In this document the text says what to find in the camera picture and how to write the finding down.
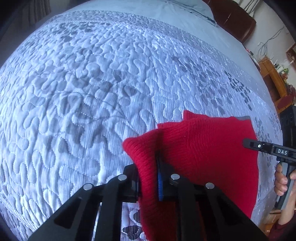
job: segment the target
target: bed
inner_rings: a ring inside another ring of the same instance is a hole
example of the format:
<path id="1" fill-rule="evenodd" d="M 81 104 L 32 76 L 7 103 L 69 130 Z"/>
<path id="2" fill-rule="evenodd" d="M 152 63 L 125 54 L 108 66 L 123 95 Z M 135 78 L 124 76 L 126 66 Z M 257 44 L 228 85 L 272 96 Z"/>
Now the bed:
<path id="1" fill-rule="evenodd" d="M 260 73 L 202 3 L 192 13 L 172 1 L 90 1 L 51 18 L 5 62 L 0 213 L 19 240 L 83 184 L 122 173 L 124 139 L 181 121 L 183 110 L 250 116 L 259 140 L 282 144 Z M 256 225 L 274 205 L 275 166 L 258 155 Z M 122 241 L 146 239 L 139 217 L 138 204 L 123 205 Z"/>

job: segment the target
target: maroon sleeve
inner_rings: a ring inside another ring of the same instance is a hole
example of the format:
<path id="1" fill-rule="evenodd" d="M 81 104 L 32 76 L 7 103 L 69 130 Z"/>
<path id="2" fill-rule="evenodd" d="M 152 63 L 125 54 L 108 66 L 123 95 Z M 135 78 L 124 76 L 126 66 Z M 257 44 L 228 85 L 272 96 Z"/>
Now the maroon sleeve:
<path id="1" fill-rule="evenodd" d="M 287 232 L 287 227 L 291 227 L 291 225 L 296 226 L 296 215 L 294 214 L 293 218 L 286 224 L 280 225 L 278 220 L 272 226 L 270 233 L 269 233 L 269 241 L 278 241 L 280 237 L 283 235 L 284 232 Z"/>

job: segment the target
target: silver screw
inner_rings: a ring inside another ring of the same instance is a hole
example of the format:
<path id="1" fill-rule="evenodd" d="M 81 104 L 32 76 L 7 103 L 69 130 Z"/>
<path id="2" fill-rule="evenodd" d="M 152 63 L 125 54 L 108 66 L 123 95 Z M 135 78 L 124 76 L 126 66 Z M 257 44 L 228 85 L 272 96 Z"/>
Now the silver screw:
<path id="1" fill-rule="evenodd" d="M 92 189 L 92 184 L 90 184 L 90 183 L 84 184 L 84 185 L 83 185 L 83 189 L 84 189 L 85 191 Z"/>
<path id="2" fill-rule="evenodd" d="M 118 180 L 120 180 L 120 181 L 124 181 L 127 178 L 128 177 L 126 175 L 124 175 L 124 174 L 121 174 L 121 175 L 118 176 Z"/>
<path id="3" fill-rule="evenodd" d="M 205 187 L 207 189 L 213 189 L 215 187 L 215 185 L 213 183 L 206 183 Z"/>
<path id="4" fill-rule="evenodd" d="M 178 179 L 180 178 L 180 175 L 174 173 L 174 174 L 172 174 L 170 177 L 171 177 L 171 179 L 173 179 L 173 180 L 178 180 Z"/>

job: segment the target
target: human hand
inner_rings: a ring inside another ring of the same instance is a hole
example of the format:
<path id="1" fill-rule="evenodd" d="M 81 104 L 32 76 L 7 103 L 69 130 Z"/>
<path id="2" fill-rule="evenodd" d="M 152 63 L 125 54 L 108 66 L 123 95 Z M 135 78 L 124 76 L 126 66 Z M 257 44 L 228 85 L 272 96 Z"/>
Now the human hand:
<path id="1" fill-rule="evenodd" d="M 284 192 L 288 190 L 288 179 L 284 174 L 281 173 L 282 170 L 282 165 L 278 164 L 276 166 L 276 172 L 274 174 L 274 176 L 276 177 L 274 181 L 274 191 L 279 196 L 283 196 Z M 296 170 L 290 174 L 290 178 L 296 180 Z M 296 195 L 296 182 L 294 182 L 290 196 L 292 195 Z"/>

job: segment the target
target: pillow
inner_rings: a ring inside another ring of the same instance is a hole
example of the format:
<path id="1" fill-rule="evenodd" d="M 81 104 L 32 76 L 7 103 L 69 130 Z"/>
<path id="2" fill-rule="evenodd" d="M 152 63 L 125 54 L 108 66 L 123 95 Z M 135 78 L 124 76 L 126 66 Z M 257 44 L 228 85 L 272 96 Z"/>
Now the pillow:
<path id="1" fill-rule="evenodd" d="M 168 0 L 168 2 L 174 3 L 199 17 L 203 16 L 203 19 L 205 18 L 211 24 L 217 25 L 211 8 L 202 0 Z"/>

